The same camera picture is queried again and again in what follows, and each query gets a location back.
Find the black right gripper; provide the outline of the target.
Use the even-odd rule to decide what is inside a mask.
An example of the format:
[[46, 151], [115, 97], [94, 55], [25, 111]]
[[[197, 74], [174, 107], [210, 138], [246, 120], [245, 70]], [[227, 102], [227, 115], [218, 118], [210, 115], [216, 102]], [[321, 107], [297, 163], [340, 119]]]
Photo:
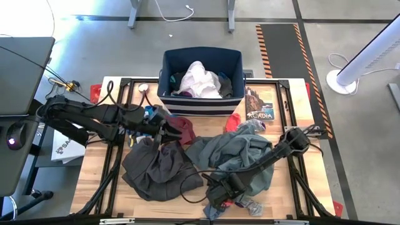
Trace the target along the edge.
[[207, 180], [206, 198], [217, 210], [225, 210], [226, 202], [243, 194], [249, 186], [249, 179], [241, 173], [214, 172], [202, 177]]

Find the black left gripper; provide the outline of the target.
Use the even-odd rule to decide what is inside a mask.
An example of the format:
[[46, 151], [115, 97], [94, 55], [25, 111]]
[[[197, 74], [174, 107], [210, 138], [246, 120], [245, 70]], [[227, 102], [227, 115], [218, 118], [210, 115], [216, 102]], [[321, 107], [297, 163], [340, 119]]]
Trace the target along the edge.
[[159, 146], [164, 143], [180, 140], [182, 132], [167, 123], [167, 112], [162, 107], [154, 107], [153, 109], [153, 113], [145, 120], [144, 134], [152, 136], [152, 150], [157, 151]]

